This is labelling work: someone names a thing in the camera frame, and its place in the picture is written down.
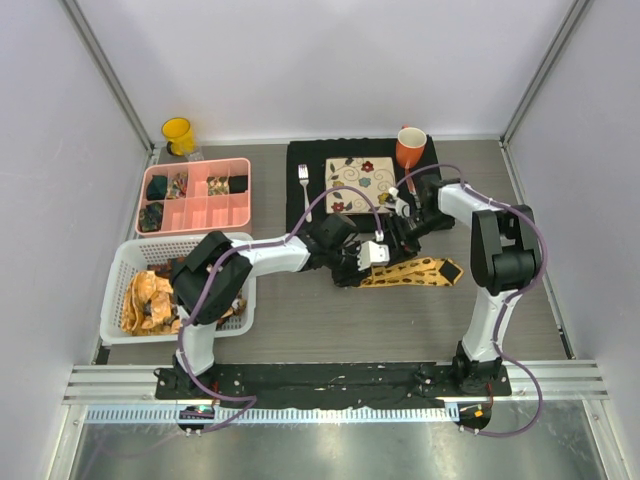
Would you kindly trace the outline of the colourful rolled tie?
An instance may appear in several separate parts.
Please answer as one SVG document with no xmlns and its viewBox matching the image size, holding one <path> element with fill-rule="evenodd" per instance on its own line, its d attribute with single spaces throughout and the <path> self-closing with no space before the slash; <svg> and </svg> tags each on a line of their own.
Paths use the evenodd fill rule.
<svg viewBox="0 0 640 480">
<path fill-rule="evenodd" d="M 172 176 L 167 184 L 167 199 L 185 198 L 188 190 L 188 174 L 180 172 Z"/>
</svg>

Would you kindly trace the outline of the pink compartment organizer tray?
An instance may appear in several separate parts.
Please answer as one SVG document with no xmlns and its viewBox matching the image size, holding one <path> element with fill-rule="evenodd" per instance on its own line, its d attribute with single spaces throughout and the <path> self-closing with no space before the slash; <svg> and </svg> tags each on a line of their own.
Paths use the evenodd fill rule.
<svg viewBox="0 0 640 480">
<path fill-rule="evenodd" d="M 169 180 L 177 173 L 188 174 L 185 198 L 147 201 L 146 187 L 153 175 L 165 175 Z M 210 176 L 248 175 L 249 190 L 240 194 L 208 196 L 206 180 Z M 135 231 L 142 237 L 207 233 L 211 230 L 252 231 L 251 163 L 246 158 L 226 158 L 199 162 L 154 165 L 144 172 L 136 212 Z M 139 210 L 152 202 L 164 204 L 162 227 L 157 232 L 142 233 L 138 228 Z"/>
</svg>

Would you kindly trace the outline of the black cloth placemat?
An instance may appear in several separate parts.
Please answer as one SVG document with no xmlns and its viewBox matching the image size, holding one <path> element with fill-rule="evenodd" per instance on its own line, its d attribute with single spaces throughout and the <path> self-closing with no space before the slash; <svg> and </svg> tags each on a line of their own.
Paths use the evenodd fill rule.
<svg viewBox="0 0 640 480">
<path fill-rule="evenodd" d="M 396 183 L 405 176 L 405 170 L 395 160 L 396 140 L 393 138 L 328 139 L 294 141 L 286 153 L 286 232 L 291 232 L 304 212 L 303 191 L 298 180 L 298 165 L 306 164 L 309 170 L 309 201 L 324 192 L 325 163 L 334 157 L 391 157 L 394 160 Z M 433 141 L 428 137 L 427 145 L 420 161 L 412 170 L 437 164 L 438 159 Z M 325 209 L 325 198 L 312 210 L 314 221 L 322 222 L 329 215 Z M 360 233 L 373 233 L 376 228 L 374 216 L 346 215 L 357 225 Z"/>
</svg>

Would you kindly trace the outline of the floral square ceramic plate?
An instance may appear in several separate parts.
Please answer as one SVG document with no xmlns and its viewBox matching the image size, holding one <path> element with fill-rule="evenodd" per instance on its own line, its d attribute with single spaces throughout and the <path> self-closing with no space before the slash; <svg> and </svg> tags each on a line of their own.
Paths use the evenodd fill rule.
<svg viewBox="0 0 640 480">
<path fill-rule="evenodd" d="M 348 186 L 351 190 L 332 192 L 325 197 L 326 212 L 346 215 L 370 214 L 366 196 L 380 213 L 388 213 L 385 202 L 388 190 L 396 184 L 391 157 L 334 157 L 325 163 L 326 189 Z"/>
</svg>

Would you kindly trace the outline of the black rolled tie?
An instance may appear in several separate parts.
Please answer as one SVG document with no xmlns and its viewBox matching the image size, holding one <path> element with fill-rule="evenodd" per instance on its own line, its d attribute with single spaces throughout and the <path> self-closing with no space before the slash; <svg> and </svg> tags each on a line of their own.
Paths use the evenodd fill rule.
<svg viewBox="0 0 640 480">
<path fill-rule="evenodd" d="M 248 175 L 230 176 L 228 189 L 230 194 L 240 194 L 249 190 L 250 179 Z"/>
</svg>

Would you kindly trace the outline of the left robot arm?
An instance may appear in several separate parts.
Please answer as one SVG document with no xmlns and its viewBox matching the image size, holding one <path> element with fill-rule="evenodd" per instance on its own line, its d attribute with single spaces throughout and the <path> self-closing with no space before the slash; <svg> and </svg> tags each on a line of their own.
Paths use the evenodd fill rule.
<svg viewBox="0 0 640 480">
<path fill-rule="evenodd" d="M 245 283 L 255 278 L 327 268 L 340 287 L 358 285 L 372 267 L 389 259 L 378 230 L 358 238 L 353 222 L 332 214 L 322 224 L 265 240 L 238 240 L 213 231 L 183 260 L 171 263 L 169 282 L 188 317 L 178 331 L 173 368 L 178 386 L 190 398 L 205 397 L 213 385 L 217 323 Z"/>
</svg>

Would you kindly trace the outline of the dark patterned rolled tie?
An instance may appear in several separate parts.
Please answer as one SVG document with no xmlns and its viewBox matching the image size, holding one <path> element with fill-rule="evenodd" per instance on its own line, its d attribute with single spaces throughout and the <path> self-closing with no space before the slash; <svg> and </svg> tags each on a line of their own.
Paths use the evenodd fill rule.
<svg viewBox="0 0 640 480">
<path fill-rule="evenodd" d="M 157 232 L 163 223 L 164 204 L 152 202 L 139 210 L 138 228 L 142 233 Z"/>
</svg>

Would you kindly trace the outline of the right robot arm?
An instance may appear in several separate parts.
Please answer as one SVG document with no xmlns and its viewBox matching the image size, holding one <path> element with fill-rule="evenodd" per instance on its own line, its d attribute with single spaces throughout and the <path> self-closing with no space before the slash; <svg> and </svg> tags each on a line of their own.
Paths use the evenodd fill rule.
<svg viewBox="0 0 640 480">
<path fill-rule="evenodd" d="M 469 327 L 451 365 L 451 381 L 465 395 L 482 394 L 499 379 L 501 345 L 511 312 L 544 266 L 533 212 L 491 199 L 460 179 L 414 180 L 418 207 L 393 203 L 384 220 L 392 265 L 418 256 L 420 238 L 461 223 L 470 228 L 470 270 L 477 295 Z"/>
</svg>

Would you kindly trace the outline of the yellow mug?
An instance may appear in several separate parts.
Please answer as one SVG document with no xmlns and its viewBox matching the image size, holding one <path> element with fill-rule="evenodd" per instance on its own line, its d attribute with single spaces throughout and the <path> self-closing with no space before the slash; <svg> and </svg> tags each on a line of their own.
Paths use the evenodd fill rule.
<svg viewBox="0 0 640 480">
<path fill-rule="evenodd" d="M 189 120 L 174 117 L 167 120 L 161 128 L 167 141 L 167 150 L 173 156 L 185 156 L 196 150 L 195 134 Z"/>
</svg>

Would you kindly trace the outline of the white perforated plastic basket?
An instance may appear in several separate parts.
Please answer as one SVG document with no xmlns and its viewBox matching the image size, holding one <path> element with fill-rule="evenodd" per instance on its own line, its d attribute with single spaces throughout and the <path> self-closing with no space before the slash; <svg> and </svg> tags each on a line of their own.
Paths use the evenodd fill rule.
<svg viewBox="0 0 640 480">
<path fill-rule="evenodd" d="M 101 310 L 100 336 L 104 344 L 144 344 L 177 341 L 177 334 L 132 336 L 121 329 L 121 316 L 127 287 L 135 274 L 178 257 L 186 257 L 204 238 L 199 235 L 161 236 L 129 240 L 116 250 Z M 235 337 L 248 332 L 256 308 L 256 279 L 249 279 L 241 290 L 247 306 L 241 315 L 231 316 L 217 328 L 216 337 Z"/>
</svg>

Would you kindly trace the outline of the clear plastic cup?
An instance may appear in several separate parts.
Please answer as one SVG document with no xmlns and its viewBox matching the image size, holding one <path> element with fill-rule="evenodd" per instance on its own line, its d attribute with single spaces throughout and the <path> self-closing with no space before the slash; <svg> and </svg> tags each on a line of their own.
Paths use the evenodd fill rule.
<svg viewBox="0 0 640 480">
<path fill-rule="evenodd" d="M 199 162 L 204 160 L 204 154 L 200 146 L 195 145 L 184 149 L 184 157 L 189 162 Z"/>
</svg>

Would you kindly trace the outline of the silver fork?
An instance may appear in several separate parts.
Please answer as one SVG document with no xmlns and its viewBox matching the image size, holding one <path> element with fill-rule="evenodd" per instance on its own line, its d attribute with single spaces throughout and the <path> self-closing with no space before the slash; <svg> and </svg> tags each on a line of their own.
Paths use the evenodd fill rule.
<svg viewBox="0 0 640 480">
<path fill-rule="evenodd" d="M 298 165 L 298 180 L 303 191 L 305 221 L 307 223 L 311 223 L 313 220 L 313 217 L 310 210 L 310 201 L 309 201 L 309 195 L 308 195 L 309 170 L 306 164 Z"/>
</svg>

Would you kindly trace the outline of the brown white patterned tie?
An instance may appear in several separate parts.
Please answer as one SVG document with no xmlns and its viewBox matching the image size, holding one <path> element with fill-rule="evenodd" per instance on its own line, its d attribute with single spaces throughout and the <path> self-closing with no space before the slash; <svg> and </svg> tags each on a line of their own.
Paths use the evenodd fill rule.
<svg viewBox="0 0 640 480">
<path fill-rule="evenodd" d="M 153 271 L 157 277 L 168 280 L 171 276 L 173 267 L 178 262 L 182 262 L 183 260 L 184 257 L 173 258 L 162 264 L 149 264 L 147 266 L 147 269 Z M 189 313 L 182 306 L 178 305 L 178 302 L 174 298 L 174 296 L 171 296 L 171 298 L 174 320 L 186 319 L 189 316 Z M 245 311 L 246 306 L 247 300 L 243 298 L 242 291 L 239 291 L 236 295 L 236 298 L 233 300 L 231 307 L 223 314 L 221 318 L 217 320 L 217 324 L 221 326 L 229 321 L 232 317 L 241 316 Z"/>
</svg>

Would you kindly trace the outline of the beige patterned rolled tie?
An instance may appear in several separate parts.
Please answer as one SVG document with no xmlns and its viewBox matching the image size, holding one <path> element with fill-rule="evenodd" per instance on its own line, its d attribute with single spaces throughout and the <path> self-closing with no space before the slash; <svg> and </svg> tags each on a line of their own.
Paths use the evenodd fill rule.
<svg viewBox="0 0 640 480">
<path fill-rule="evenodd" d="M 206 180 L 206 186 L 208 196 L 230 194 L 230 184 L 227 176 L 210 176 Z"/>
</svg>

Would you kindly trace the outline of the dark green rolled tie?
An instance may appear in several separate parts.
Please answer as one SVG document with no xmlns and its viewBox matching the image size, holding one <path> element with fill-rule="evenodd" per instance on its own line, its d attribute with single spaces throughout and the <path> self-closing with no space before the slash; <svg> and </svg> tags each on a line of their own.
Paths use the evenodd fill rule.
<svg viewBox="0 0 640 480">
<path fill-rule="evenodd" d="M 147 201 L 162 201 L 166 197 L 168 179 L 165 175 L 153 175 L 146 187 L 145 197 Z"/>
</svg>

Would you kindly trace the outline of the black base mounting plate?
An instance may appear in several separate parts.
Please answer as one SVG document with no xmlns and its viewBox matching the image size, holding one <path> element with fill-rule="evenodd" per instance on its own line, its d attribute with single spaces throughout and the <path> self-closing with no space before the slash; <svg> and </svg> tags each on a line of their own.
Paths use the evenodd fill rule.
<svg viewBox="0 0 640 480">
<path fill-rule="evenodd" d="M 345 410 L 440 406 L 445 397 L 507 397 L 505 367 L 493 377 L 459 379 L 448 363 L 278 363 L 214 365 L 193 381 L 178 364 L 154 370 L 159 400 L 204 400 L 224 407 Z"/>
</svg>

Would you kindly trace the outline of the orange mug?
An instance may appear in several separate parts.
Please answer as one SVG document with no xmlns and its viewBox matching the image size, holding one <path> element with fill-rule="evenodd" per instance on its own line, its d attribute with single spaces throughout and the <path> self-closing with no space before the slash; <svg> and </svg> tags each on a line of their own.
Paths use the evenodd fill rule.
<svg viewBox="0 0 640 480">
<path fill-rule="evenodd" d="M 416 127 L 404 125 L 397 134 L 395 157 L 398 165 L 410 170 L 420 161 L 427 144 L 427 134 Z"/>
</svg>

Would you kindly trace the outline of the yellow beetle print tie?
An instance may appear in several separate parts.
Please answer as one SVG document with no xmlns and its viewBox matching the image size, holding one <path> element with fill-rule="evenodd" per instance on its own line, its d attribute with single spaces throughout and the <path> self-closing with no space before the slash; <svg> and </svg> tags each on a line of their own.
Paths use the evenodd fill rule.
<svg viewBox="0 0 640 480">
<path fill-rule="evenodd" d="M 394 266 L 376 266 L 359 288 L 395 286 L 452 287 L 464 270 L 449 258 L 421 257 Z"/>
</svg>

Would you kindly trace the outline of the orange patterned tie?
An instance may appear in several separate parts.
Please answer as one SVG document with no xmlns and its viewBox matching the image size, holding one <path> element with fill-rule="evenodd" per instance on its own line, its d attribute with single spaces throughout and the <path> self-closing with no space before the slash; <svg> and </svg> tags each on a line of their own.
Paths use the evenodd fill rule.
<svg viewBox="0 0 640 480">
<path fill-rule="evenodd" d="M 169 280 L 152 270 L 136 273 L 125 292 L 121 330 L 132 336 L 159 336 L 177 334 L 180 326 Z"/>
</svg>

